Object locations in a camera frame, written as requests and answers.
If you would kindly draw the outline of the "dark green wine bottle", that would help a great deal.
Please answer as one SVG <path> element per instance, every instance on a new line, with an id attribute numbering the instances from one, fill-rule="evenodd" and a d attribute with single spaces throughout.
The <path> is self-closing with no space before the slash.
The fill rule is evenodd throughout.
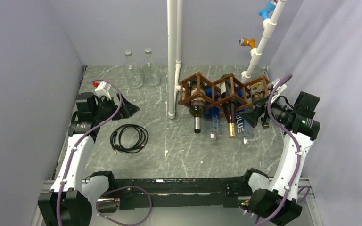
<path id="1" fill-rule="evenodd" d="M 189 86 L 190 95 L 196 93 L 205 94 L 203 83 L 198 83 L 197 80 L 192 80 Z M 202 97 L 196 97 L 189 103 L 189 113 L 194 117 L 194 132 L 196 134 L 201 132 L 201 118 L 205 113 L 206 101 Z"/>

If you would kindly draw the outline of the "small dark bottle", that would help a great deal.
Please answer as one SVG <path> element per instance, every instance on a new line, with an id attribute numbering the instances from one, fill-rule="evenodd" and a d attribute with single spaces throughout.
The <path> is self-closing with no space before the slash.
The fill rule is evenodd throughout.
<path id="1" fill-rule="evenodd" d="M 252 102 L 264 98 L 266 96 L 265 91 L 264 91 L 264 84 L 261 81 L 252 84 L 250 86 L 250 93 L 251 93 Z M 262 122 L 263 129 L 269 128 L 268 113 L 264 114 L 264 116 L 261 118 L 261 122 Z"/>

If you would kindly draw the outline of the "brown bottle gold foil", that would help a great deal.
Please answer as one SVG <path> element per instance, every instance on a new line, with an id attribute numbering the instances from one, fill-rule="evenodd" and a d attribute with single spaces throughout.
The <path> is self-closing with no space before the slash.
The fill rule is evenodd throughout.
<path id="1" fill-rule="evenodd" d="M 221 98 L 225 99 L 230 96 L 231 94 L 231 83 L 230 79 L 226 79 L 225 81 L 220 83 L 220 90 L 221 90 Z M 225 118 L 228 123 L 228 131 L 229 137 L 235 138 L 236 137 L 236 130 L 235 130 L 235 109 L 236 109 L 236 100 L 230 99 L 222 103 L 223 112 L 225 114 Z"/>

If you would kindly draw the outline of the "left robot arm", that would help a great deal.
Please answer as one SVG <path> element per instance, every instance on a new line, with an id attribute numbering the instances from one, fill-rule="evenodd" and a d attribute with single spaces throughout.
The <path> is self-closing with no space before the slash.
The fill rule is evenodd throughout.
<path id="1" fill-rule="evenodd" d="M 97 200 L 112 197 L 117 190 L 111 171 L 92 173 L 83 185 L 87 157 L 96 143 L 100 127 L 110 120 L 127 119 L 139 107 L 120 94 L 116 105 L 110 95 L 98 97 L 83 92 L 76 97 L 76 111 L 68 128 L 68 143 L 63 164 L 50 190 L 40 193 L 38 206 L 48 226 L 88 226 L 97 213 Z"/>

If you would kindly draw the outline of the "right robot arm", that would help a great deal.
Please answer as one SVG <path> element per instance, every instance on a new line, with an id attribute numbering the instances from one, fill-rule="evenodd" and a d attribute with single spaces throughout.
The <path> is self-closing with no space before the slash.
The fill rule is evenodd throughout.
<path id="1" fill-rule="evenodd" d="M 250 121 L 256 112 L 265 111 L 284 131 L 283 151 L 273 178 L 251 168 L 241 182 L 241 190 L 251 195 L 247 211 L 263 218 L 260 223 L 271 222 L 284 226 L 300 216 L 298 184 L 306 156 L 320 131 L 314 120 L 315 108 L 320 98 L 300 92 L 293 106 L 274 102 L 269 108 L 256 107 L 245 118 Z"/>

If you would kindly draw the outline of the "clear bottle dark label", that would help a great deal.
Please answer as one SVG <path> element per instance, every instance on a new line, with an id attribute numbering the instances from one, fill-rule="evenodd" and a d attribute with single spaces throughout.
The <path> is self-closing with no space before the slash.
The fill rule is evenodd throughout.
<path id="1" fill-rule="evenodd" d="M 152 56 L 152 50 L 150 48 L 146 48 L 145 50 L 145 58 L 143 61 L 143 73 L 144 73 L 144 79 L 145 83 L 148 86 L 158 86 L 161 81 L 161 77 L 159 74 L 158 65 L 155 63 L 153 56 Z"/>

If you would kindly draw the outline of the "clear bottle with cork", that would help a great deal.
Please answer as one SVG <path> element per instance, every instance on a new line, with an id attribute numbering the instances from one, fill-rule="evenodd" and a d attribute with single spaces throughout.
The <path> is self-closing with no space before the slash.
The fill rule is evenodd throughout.
<path id="1" fill-rule="evenodd" d="M 130 50 L 126 50 L 124 54 L 126 58 L 124 72 L 128 85 L 132 89 L 138 89 L 143 85 L 144 82 L 141 67 L 133 59 L 133 55 Z"/>

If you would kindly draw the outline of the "brown wooden wine rack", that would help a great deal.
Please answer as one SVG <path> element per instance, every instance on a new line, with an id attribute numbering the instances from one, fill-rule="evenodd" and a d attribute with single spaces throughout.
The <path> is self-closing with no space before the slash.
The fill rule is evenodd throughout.
<path id="1" fill-rule="evenodd" d="M 221 100 L 220 84 L 224 81 L 229 81 L 231 83 L 231 92 L 228 97 L 226 97 L 224 100 Z M 263 84 L 264 96 L 268 96 L 268 85 L 270 81 L 264 75 L 242 83 L 232 73 L 227 74 L 225 77 L 222 77 L 218 80 L 210 81 L 205 76 L 203 76 L 201 72 L 197 72 L 179 82 L 181 88 L 179 100 L 177 103 L 179 105 L 189 107 L 194 99 L 198 99 L 205 102 L 207 109 L 217 107 L 222 111 L 222 104 L 225 101 L 234 99 L 237 101 L 238 111 L 246 108 L 252 109 L 253 95 L 251 94 L 251 91 L 253 90 L 253 85 L 256 83 Z"/>

